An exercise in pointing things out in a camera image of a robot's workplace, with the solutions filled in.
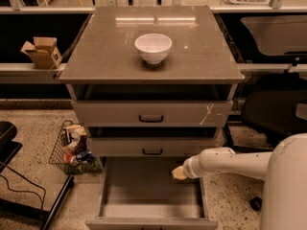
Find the terrazzo floor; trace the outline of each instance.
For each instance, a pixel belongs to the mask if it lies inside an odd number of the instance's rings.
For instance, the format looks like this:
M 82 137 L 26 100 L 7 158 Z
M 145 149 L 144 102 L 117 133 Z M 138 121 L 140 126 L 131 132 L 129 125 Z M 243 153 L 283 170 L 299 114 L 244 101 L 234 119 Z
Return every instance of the terrazzo floor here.
M 65 120 L 78 122 L 69 103 L 35 101 L 0 102 L 0 120 L 13 123 L 17 129 L 14 141 L 23 145 L 9 164 L 34 183 L 46 189 L 44 209 L 49 210 L 56 199 L 66 174 L 49 164 L 49 157 L 57 141 L 62 123 Z M 245 146 L 265 146 L 265 137 L 244 126 L 230 128 L 235 144 Z M 219 143 L 224 136 L 219 135 Z M 2 175 L 9 179 L 10 186 L 16 190 L 39 191 L 8 169 Z M 50 229 L 88 229 L 86 219 L 94 219 L 99 214 L 101 203 L 102 174 L 82 174 L 75 176 L 75 185 L 63 201 Z M 258 229 L 260 213 L 253 211 L 249 201 L 261 196 L 263 182 L 237 174 L 207 174 L 204 177 L 204 191 L 210 220 L 219 223 L 219 230 Z M 0 197 L 39 207 L 38 197 L 25 193 L 8 191 L 4 179 L 0 178 Z M 33 220 L 20 220 L 0 213 L 0 229 L 39 229 Z

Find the drawer front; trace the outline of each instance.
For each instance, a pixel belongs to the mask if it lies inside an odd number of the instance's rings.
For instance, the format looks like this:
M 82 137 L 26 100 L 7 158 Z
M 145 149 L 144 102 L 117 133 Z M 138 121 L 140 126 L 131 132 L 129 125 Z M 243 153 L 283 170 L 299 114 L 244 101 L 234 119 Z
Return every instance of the drawer front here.
M 97 157 L 105 156 L 192 156 L 215 148 L 216 139 L 115 139 L 89 138 L 88 145 Z
M 95 218 L 85 225 L 90 230 L 216 230 L 218 222 L 207 219 Z
M 73 102 L 87 127 L 223 127 L 232 107 L 225 102 Z

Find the drawer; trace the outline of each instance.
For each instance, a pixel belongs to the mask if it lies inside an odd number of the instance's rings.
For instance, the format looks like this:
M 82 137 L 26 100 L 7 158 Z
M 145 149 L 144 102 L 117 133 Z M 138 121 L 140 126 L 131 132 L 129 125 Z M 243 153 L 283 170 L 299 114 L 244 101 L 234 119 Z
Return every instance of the drawer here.
M 205 148 L 215 148 L 213 138 L 89 138 L 88 145 L 97 157 L 104 156 L 192 156 Z
M 182 158 L 106 159 L 99 216 L 91 229 L 214 230 L 208 220 L 202 180 L 177 181 L 172 170 Z
M 87 127 L 223 127 L 232 101 L 73 102 Z
M 225 101 L 233 84 L 76 84 L 69 85 L 74 100 L 95 101 Z

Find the wire basket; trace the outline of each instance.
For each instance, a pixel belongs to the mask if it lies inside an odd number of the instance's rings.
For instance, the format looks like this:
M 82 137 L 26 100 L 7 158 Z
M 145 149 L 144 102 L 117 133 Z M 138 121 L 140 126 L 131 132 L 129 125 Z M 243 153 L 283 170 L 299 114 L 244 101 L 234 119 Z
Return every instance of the wire basket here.
M 57 142 L 55 143 L 55 147 L 49 158 L 49 164 L 55 165 L 66 174 L 100 173 L 101 168 L 96 157 L 94 157 L 91 162 L 87 163 L 65 163 L 63 159 L 64 151 L 62 149 L 62 147 L 65 145 L 63 143 L 64 137 L 66 136 L 64 128 L 72 125 L 74 125 L 72 121 L 66 120 L 63 122 L 63 125 L 59 131 Z

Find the white bowl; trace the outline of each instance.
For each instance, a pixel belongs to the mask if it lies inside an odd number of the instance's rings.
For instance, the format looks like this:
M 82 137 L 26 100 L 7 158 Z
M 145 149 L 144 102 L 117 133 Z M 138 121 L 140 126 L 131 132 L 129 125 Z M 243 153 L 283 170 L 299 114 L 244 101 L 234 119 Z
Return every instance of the white bowl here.
M 146 62 L 158 64 L 169 54 L 172 40 L 164 34 L 143 34 L 135 40 L 134 45 Z

